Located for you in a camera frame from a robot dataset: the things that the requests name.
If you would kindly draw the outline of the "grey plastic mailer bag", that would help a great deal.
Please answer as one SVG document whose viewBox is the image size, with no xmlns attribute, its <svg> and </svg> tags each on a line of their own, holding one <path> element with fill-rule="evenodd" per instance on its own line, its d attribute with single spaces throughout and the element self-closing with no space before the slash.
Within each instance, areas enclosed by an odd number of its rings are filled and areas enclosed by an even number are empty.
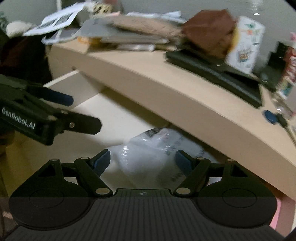
<svg viewBox="0 0 296 241">
<path fill-rule="evenodd" d="M 174 126 L 150 129 L 108 149 L 111 161 L 135 188 L 173 188 L 183 180 L 175 161 L 178 150 L 215 161 L 203 142 Z"/>
</svg>

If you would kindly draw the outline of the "beige wooden drawer cabinet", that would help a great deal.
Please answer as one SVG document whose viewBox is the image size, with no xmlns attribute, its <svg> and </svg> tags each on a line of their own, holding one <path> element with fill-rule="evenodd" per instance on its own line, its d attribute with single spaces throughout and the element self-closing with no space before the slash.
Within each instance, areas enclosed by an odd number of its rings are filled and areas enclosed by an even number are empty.
<svg viewBox="0 0 296 241">
<path fill-rule="evenodd" d="M 72 109 L 101 119 L 95 136 L 66 132 L 46 147 L 17 134 L 1 172 L 12 193 L 51 158 L 89 157 L 173 123 L 295 198 L 295 146 L 287 132 L 229 91 L 165 61 L 163 52 L 104 51 L 78 41 L 48 48 L 55 80 Z"/>
</svg>

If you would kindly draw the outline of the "white fluffy cloth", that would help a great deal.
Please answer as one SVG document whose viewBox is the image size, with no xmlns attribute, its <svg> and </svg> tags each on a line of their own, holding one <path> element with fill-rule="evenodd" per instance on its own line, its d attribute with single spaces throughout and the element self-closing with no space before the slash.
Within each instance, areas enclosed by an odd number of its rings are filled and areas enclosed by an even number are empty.
<svg viewBox="0 0 296 241">
<path fill-rule="evenodd" d="M 36 25 L 26 23 L 24 21 L 13 21 L 6 27 L 6 35 L 11 39 L 14 37 L 22 36 L 25 32 L 32 29 Z"/>
</svg>

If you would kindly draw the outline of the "orange flat box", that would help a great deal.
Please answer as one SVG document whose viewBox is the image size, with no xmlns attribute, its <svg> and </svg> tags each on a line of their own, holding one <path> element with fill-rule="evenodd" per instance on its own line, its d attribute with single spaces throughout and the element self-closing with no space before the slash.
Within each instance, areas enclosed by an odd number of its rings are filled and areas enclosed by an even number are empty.
<svg viewBox="0 0 296 241">
<path fill-rule="evenodd" d="M 108 44 L 101 42 L 100 38 L 77 37 L 77 41 L 83 44 L 88 44 L 92 47 L 106 47 Z"/>
</svg>

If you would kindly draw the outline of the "printed white paper sheet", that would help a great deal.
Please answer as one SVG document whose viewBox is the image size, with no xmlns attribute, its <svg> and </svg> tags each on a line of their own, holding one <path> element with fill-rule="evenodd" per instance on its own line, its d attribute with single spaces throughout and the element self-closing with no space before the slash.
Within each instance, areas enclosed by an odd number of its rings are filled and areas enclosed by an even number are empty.
<svg viewBox="0 0 296 241">
<path fill-rule="evenodd" d="M 67 8 L 46 16 L 42 23 L 27 32 L 23 36 L 45 35 L 62 28 L 68 27 L 76 16 L 84 9 L 86 3 L 75 3 Z"/>
</svg>

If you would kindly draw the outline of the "flat grey mailer envelope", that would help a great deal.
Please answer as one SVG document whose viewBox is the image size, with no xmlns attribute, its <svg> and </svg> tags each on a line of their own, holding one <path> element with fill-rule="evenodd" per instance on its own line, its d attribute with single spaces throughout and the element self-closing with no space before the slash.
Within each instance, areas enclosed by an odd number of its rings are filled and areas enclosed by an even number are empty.
<svg viewBox="0 0 296 241">
<path fill-rule="evenodd" d="M 77 37 L 98 39 L 102 44 L 165 45 L 184 39 L 182 27 L 162 19 L 143 16 L 108 16 L 84 22 Z"/>
</svg>

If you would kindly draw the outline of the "black wallet pouch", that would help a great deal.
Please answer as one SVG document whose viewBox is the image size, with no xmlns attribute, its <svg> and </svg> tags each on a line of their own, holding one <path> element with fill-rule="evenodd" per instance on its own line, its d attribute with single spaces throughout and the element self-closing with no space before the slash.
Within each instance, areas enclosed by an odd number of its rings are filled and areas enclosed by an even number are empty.
<svg viewBox="0 0 296 241">
<path fill-rule="evenodd" d="M 169 63 L 199 75 L 240 97 L 255 108 L 262 106 L 259 82 L 223 60 L 190 49 L 168 51 Z"/>
</svg>

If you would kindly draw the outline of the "floral label clear bottle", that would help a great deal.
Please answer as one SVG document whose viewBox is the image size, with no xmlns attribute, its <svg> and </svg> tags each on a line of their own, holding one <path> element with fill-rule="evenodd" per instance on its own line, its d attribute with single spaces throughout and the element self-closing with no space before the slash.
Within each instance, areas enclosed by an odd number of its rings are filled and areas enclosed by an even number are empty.
<svg viewBox="0 0 296 241">
<path fill-rule="evenodd" d="M 233 31 L 230 49 L 225 62 L 229 66 L 251 74 L 259 54 L 265 26 L 246 16 L 240 16 Z"/>
</svg>

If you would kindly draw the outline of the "brown leather bag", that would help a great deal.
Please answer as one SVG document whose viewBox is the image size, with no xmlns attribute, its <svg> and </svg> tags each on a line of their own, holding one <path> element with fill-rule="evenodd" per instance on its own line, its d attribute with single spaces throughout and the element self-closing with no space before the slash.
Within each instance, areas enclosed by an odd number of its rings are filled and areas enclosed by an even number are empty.
<svg viewBox="0 0 296 241">
<path fill-rule="evenodd" d="M 182 32 L 206 54 L 224 59 L 231 46 L 236 21 L 227 9 L 202 10 L 189 19 Z"/>
</svg>

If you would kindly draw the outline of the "blue handled scissors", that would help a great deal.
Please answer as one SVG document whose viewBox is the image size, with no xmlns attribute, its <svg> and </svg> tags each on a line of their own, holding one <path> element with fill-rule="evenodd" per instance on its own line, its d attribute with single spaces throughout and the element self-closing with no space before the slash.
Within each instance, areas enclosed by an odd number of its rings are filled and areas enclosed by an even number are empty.
<svg viewBox="0 0 296 241">
<path fill-rule="evenodd" d="M 288 123 L 286 121 L 286 119 L 283 117 L 282 114 L 280 113 L 272 113 L 269 110 L 264 110 L 263 111 L 263 116 L 265 117 L 265 119 L 275 125 L 276 123 L 278 123 L 282 128 L 285 129 L 285 131 L 287 132 L 287 134 L 289 135 L 290 139 L 292 140 L 293 144 L 295 145 L 295 137 L 292 134 L 292 131 L 290 130 L 290 128 L 288 127 Z"/>
</svg>

